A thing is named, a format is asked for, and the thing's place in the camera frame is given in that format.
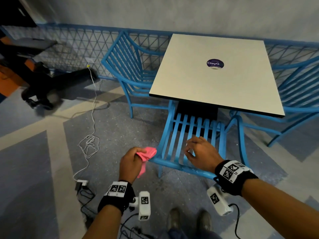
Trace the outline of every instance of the wrist strap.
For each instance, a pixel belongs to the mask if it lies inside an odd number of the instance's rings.
[[[214,178],[222,190],[231,195],[241,195],[246,179],[258,178],[253,170],[236,160],[225,160],[215,169],[217,177]]]
[[[125,180],[114,181],[101,199],[98,212],[106,205],[113,205],[118,208],[123,215],[123,212],[129,207],[129,203],[133,201],[134,197],[135,193],[130,182]]]

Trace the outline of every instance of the white table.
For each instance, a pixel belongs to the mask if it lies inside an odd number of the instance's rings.
[[[173,34],[149,95],[285,116],[260,40]]]

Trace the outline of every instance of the pink cloth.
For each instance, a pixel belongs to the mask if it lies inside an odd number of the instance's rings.
[[[142,168],[141,168],[141,171],[138,175],[138,178],[143,174],[145,173],[146,171],[146,162],[151,159],[152,157],[155,156],[157,150],[156,148],[152,148],[152,147],[146,147],[144,148],[146,150],[146,153],[142,153],[142,152],[137,152],[136,154],[142,159]]]

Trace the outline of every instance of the electrical outlet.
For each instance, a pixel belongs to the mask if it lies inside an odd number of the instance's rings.
[[[88,63],[94,64],[93,58],[85,57],[85,60],[86,60],[86,62],[88,62]]]

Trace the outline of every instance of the blue metal chair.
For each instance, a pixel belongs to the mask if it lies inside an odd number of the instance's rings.
[[[132,103],[130,96],[148,97],[155,79],[156,70],[145,70],[141,58],[145,56],[164,56],[164,52],[146,50],[137,45],[127,32],[121,32],[102,59],[102,64],[120,82],[130,106],[133,118],[133,107],[168,109],[167,106]]]
[[[203,121],[202,118],[197,118],[191,116],[190,122],[187,122],[188,116],[185,115],[183,120],[181,120],[181,114],[178,113],[176,119],[174,119],[175,114],[175,103],[170,104],[167,121],[165,124],[164,132],[160,143],[157,147],[157,153],[154,158],[150,159],[150,162],[156,163],[159,166],[159,174],[161,177],[162,166],[166,166],[172,169],[177,169],[184,171],[186,173],[195,174],[198,176],[213,179],[216,177],[215,174],[203,171],[195,168],[184,155],[182,151],[182,143],[186,141],[185,129],[186,125],[189,125],[189,132],[187,134],[187,140],[192,137],[193,129],[196,129],[196,136],[200,136],[201,129],[204,129],[204,138],[207,140],[208,133],[211,131],[212,139],[211,144],[215,146],[217,140],[219,140],[218,152],[223,159],[226,158],[226,136],[229,129],[237,123],[238,127],[238,141],[239,150],[241,156],[241,162],[249,167],[249,162],[246,155],[245,141],[244,141],[244,130],[242,126],[242,119],[240,116],[233,116],[229,121],[228,125],[224,125],[221,122],[212,121],[209,122],[208,119]],[[178,126],[181,124],[181,131],[178,132]]]
[[[244,126],[270,132],[276,136],[267,145],[271,147],[283,136],[293,129],[301,126],[319,116],[319,56],[289,65],[273,65],[275,76],[285,74],[287,78],[278,86],[279,95],[286,116],[274,118],[270,116],[250,115],[262,117],[280,123],[289,123],[287,128],[282,131],[243,123]],[[239,115],[239,112],[230,111],[230,116]]]

